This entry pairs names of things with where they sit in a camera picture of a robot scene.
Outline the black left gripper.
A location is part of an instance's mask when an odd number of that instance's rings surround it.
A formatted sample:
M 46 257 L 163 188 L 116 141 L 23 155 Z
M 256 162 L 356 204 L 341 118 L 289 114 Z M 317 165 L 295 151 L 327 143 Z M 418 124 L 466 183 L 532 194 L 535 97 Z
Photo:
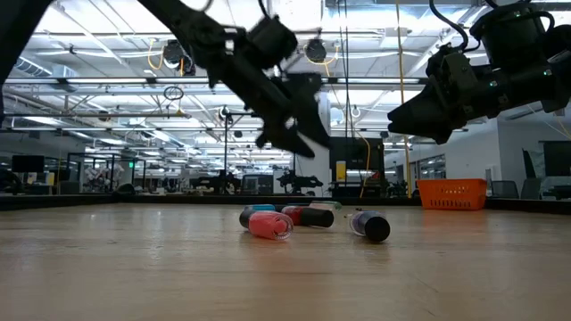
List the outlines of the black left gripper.
M 211 83 L 224 83 L 262 119 L 256 144 L 265 143 L 306 158 L 315 153 L 300 134 L 327 149 L 330 137 L 319 116 L 316 94 L 321 77 L 316 73 L 294 73 L 285 78 L 269 77 L 244 54 L 244 30 L 220 30 L 207 37 Z

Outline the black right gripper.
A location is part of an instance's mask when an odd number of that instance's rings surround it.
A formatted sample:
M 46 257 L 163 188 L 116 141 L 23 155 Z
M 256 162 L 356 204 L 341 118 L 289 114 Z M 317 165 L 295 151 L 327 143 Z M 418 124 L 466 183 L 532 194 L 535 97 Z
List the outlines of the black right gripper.
M 438 99 L 432 88 L 425 88 L 390 111 L 387 115 L 390 120 L 388 128 L 445 144 L 451 132 L 463 127 L 469 120 L 497 115 L 507 94 L 507 85 L 499 80 L 476 82 L 464 90 L 436 80 L 434 89 Z

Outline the red nail polish bottle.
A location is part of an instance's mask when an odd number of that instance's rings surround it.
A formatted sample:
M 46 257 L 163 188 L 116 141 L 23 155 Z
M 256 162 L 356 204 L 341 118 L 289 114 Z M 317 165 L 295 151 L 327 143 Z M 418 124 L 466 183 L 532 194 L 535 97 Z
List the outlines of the red nail polish bottle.
M 295 226 L 331 227 L 335 220 L 331 210 L 309 206 L 285 206 L 281 213 L 287 215 Z

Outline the coral pink nail polish bottle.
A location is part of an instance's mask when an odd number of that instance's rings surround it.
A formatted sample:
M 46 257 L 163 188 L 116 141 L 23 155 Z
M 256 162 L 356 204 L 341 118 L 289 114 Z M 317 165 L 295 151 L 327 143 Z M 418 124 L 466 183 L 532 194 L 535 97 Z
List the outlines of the coral pink nail polish bottle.
M 289 238 L 294 230 L 294 223 L 287 215 L 272 210 L 243 210 L 239 223 L 251 235 L 276 241 Z

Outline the lavender nail polish bottle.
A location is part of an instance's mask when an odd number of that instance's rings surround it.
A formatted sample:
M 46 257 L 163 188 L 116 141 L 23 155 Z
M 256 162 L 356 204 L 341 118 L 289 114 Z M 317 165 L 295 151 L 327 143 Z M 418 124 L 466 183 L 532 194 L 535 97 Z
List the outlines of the lavender nail polish bottle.
M 353 233 L 364 236 L 373 243 L 382 243 L 391 233 L 385 214 L 375 210 L 355 213 L 349 219 L 349 226 Z

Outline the white building pillar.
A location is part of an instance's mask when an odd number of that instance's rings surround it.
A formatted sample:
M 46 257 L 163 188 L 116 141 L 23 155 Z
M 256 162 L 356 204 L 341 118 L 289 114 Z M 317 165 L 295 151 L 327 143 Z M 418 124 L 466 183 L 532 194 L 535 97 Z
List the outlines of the white building pillar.
M 318 95 L 319 103 L 319 117 L 321 125 L 330 134 L 330 110 L 331 102 L 327 93 L 320 93 Z M 323 147 L 314 141 L 311 141 L 307 136 L 301 135 L 302 140 L 312 149 L 315 153 L 314 158 L 306 158 L 302 156 L 295 156 L 295 172 L 297 176 L 312 177 L 315 176 L 318 181 L 323 185 L 315 188 L 303 188 L 302 192 L 312 192 L 318 197 L 322 197 L 324 192 L 329 187 L 331 182 L 331 169 L 329 166 L 329 149 Z

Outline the black cabinet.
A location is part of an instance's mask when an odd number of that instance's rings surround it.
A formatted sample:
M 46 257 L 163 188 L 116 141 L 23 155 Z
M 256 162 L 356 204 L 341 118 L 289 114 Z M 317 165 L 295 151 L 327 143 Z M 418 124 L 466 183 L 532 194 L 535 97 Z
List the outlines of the black cabinet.
M 332 137 L 329 150 L 331 183 L 328 191 L 334 198 L 381 198 L 386 195 L 385 147 L 382 138 Z M 346 161 L 345 182 L 335 181 L 335 163 Z

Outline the orange plastic basket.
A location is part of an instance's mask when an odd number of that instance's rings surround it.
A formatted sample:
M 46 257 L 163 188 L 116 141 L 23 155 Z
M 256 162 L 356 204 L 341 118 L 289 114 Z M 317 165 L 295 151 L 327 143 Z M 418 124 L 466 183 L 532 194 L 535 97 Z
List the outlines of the orange plastic basket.
M 426 210 L 481 210 L 486 200 L 486 181 L 480 178 L 425 179 L 418 181 Z

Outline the grey office chair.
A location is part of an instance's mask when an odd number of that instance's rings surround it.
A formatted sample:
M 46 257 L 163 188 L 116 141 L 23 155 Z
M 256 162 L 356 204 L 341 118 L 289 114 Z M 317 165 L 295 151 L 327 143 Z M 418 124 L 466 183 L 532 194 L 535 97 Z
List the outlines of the grey office chair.
M 522 186 L 520 198 L 522 200 L 540 200 L 542 190 L 541 178 L 527 178 Z
M 492 197 L 502 199 L 518 199 L 517 183 L 511 180 L 492 181 Z

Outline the black computer monitor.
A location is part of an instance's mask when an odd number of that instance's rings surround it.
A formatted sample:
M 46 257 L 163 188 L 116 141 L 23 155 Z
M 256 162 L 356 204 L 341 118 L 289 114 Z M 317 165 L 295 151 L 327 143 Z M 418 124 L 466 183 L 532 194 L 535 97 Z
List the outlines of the black computer monitor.
M 12 172 L 17 173 L 39 173 L 45 168 L 45 157 L 43 155 L 13 155 Z

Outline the black metal stand frame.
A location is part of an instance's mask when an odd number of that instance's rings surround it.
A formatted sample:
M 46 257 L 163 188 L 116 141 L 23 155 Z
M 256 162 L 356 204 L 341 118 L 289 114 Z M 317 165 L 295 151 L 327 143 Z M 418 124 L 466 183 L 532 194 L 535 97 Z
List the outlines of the black metal stand frame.
M 227 106 L 219 110 L 224 123 L 222 165 L 226 175 L 232 173 L 242 181 L 240 195 L 272 195 L 282 193 L 276 177 L 291 169 L 294 154 L 280 151 L 271 143 L 257 147 L 253 139 L 260 130 L 253 124 L 238 126 L 240 120 L 253 120 L 246 111 L 231 111 Z

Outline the large black wall screen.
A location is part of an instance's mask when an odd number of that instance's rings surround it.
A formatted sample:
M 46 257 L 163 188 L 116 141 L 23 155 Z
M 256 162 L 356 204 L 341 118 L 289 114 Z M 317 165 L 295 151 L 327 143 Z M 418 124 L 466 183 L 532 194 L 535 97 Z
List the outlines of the large black wall screen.
M 542 141 L 546 177 L 571 177 L 571 141 Z

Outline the black framed glass enclosure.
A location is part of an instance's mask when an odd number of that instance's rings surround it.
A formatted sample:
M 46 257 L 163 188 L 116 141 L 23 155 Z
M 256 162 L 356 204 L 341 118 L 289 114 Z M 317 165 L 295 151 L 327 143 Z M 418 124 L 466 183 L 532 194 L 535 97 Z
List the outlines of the black framed glass enclosure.
M 75 178 L 81 193 L 112 193 L 121 185 L 131 184 L 135 189 L 138 175 L 146 179 L 147 161 L 118 153 L 70 152 L 66 165 L 77 164 Z

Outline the silver ventilation duct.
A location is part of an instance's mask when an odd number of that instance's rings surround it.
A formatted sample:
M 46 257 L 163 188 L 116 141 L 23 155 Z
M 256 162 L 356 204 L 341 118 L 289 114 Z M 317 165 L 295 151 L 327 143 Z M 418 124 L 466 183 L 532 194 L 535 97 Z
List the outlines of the silver ventilation duct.
M 18 58 L 14 68 L 35 78 L 75 78 L 79 75 L 69 66 L 54 64 L 52 67 L 46 67 L 23 56 Z

